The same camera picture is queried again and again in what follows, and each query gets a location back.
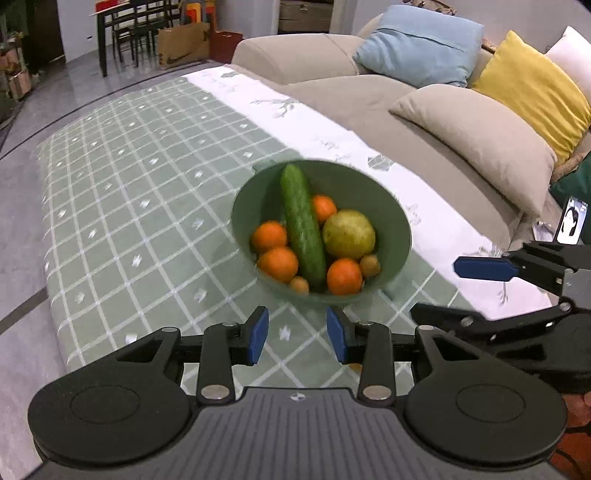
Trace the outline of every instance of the white pillow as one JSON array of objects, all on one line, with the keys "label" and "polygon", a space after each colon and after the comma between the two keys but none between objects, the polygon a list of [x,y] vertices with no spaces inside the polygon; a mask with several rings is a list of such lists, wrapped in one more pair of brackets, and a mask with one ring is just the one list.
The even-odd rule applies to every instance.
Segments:
[{"label": "white pillow", "polygon": [[573,27],[566,27],[546,56],[564,70],[591,103],[591,44],[584,36]]}]

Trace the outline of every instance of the yellow pillow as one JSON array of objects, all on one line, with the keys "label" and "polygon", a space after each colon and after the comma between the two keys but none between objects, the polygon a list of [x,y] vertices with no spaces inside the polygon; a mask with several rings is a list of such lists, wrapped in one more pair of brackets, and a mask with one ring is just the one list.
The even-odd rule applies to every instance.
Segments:
[{"label": "yellow pillow", "polygon": [[558,164],[591,125],[591,107],[575,82],[513,31],[472,88],[525,120],[554,150]]}]

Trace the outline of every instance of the green bowl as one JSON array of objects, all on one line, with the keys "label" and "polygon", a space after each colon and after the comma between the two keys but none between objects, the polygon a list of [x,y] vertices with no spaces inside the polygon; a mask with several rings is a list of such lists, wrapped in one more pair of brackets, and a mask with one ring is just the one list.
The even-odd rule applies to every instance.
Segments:
[{"label": "green bowl", "polygon": [[284,218],[280,177],[287,163],[283,162],[251,177],[236,195],[232,206],[234,236],[242,253],[252,261],[257,277],[291,302],[325,305],[354,303],[392,281],[406,263],[412,244],[407,217],[392,194],[359,170],[338,163],[324,160],[293,160],[289,163],[304,172],[312,195],[328,195],[339,210],[353,209],[367,216],[376,232],[374,254],[382,269],[379,275],[366,281],[360,293],[349,296],[302,295],[257,269],[256,256],[250,246],[252,234],[263,222]]}]

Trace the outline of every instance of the beige pillow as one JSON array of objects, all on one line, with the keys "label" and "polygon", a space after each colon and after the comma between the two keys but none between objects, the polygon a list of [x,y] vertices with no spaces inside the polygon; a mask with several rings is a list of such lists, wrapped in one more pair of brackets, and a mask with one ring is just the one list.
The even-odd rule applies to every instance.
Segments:
[{"label": "beige pillow", "polygon": [[473,90],[429,85],[390,109],[439,138],[523,211],[540,216],[557,157],[523,119]]}]

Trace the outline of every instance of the black chair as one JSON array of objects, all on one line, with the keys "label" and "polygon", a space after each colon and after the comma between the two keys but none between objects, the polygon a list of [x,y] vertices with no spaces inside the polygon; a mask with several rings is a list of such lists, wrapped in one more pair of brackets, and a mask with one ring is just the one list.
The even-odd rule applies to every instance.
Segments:
[{"label": "black chair", "polygon": [[154,2],[147,0],[130,0],[129,6],[134,9],[134,24],[129,27],[131,55],[133,58],[135,50],[135,66],[138,67],[138,48],[141,47],[141,39],[146,38],[148,53],[150,53],[150,41],[154,52],[156,52],[155,36],[158,34],[158,30],[171,26],[170,14],[172,6],[171,0],[160,0],[156,6],[154,6]]},{"label": "black chair", "polygon": [[132,38],[129,33],[129,25],[123,25],[125,22],[130,22],[130,14],[113,13],[113,27],[111,28],[112,46],[113,46],[113,58],[116,58],[115,49],[119,53],[119,61],[123,63],[123,55],[121,53],[121,45],[129,42],[129,48],[131,50],[131,60],[135,60],[134,49],[132,45]]}]

